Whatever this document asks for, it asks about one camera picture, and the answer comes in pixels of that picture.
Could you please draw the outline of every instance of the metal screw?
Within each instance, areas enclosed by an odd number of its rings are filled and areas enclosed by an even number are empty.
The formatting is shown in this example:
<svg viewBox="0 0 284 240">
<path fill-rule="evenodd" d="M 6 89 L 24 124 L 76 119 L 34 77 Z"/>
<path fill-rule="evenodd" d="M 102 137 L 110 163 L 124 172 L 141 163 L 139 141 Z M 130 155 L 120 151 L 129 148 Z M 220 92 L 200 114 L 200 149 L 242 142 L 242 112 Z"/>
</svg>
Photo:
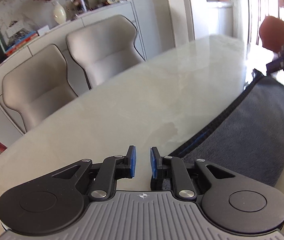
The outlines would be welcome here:
<svg viewBox="0 0 284 240">
<path fill-rule="evenodd" d="M 92 191 L 91 196 L 94 198 L 103 198 L 106 196 L 106 192 L 104 190 L 95 190 Z"/>
<path fill-rule="evenodd" d="M 184 189 L 179 192 L 179 195 L 184 198 L 191 198 L 194 197 L 194 192 L 192 190 Z"/>
</svg>

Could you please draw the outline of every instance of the white vase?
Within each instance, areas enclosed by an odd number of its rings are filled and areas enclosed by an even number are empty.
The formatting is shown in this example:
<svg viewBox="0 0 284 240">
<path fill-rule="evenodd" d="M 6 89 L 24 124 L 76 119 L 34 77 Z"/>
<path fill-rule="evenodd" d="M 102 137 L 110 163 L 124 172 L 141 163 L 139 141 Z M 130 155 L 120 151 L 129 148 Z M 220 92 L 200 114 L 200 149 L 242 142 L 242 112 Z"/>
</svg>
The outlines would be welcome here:
<svg viewBox="0 0 284 240">
<path fill-rule="evenodd" d="M 52 0 L 53 8 L 53 17 L 58 24 L 66 22 L 66 13 L 62 5 L 60 5 L 58 0 Z"/>
</svg>

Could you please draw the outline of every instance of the electrical outlet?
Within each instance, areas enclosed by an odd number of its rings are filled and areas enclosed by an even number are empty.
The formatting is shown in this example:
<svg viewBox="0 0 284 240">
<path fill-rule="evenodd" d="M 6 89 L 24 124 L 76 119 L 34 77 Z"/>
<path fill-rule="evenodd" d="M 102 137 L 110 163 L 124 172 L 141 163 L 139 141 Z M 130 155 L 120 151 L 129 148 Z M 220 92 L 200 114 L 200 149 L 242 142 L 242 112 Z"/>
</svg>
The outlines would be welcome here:
<svg viewBox="0 0 284 240">
<path fill-rule="evenodd" d="M 11 26 L 6 30 L 6 34 L 8 35 L 8 38 L 12 37 L 14 34 L 19 32 L 24 28 L 23 21 L 18 21 L 15 25 Z"/>
</svg>

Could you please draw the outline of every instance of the table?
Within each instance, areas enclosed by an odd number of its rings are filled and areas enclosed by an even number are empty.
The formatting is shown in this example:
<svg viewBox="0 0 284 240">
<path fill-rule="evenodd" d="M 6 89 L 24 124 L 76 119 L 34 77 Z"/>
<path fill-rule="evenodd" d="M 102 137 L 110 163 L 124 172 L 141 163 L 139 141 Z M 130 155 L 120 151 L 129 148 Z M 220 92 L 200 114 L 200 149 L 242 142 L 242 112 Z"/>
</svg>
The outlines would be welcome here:
<svg viewBox="0 0 284 240">
<path fill-rule="evenodd" d="M 229 106 L 250 81 L 252 69 L 265 68 L 272 57 L 251 47 L 246 60 L 244 43 L 210 36 L 115 76 L 0 155 L 0 195 L 83 158 L 98 163 L 125 155 L 129 145 L 137 147 L 136 177 L 119 180 L 117 189 L 149 190 L 150 147 L 170 154 Z M 277 187 L 284 193 L 284 171 Z"/>
</svg>

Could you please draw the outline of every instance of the orange chair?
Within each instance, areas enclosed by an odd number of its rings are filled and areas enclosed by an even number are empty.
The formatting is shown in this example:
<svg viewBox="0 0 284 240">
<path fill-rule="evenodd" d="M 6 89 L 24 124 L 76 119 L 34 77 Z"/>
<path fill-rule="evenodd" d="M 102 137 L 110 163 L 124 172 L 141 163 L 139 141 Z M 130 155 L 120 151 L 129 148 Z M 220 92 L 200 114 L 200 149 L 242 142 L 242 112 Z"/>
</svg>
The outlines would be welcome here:
<svg viewBox="0 0 284 240">
<path fill-rule="evenodd" d="M 267 16 L 261 24 L 259 34 L 264 48 L 276 53 L 281 51 L 281 46 L 284 45 L 284 21 Z"/>
</svg>

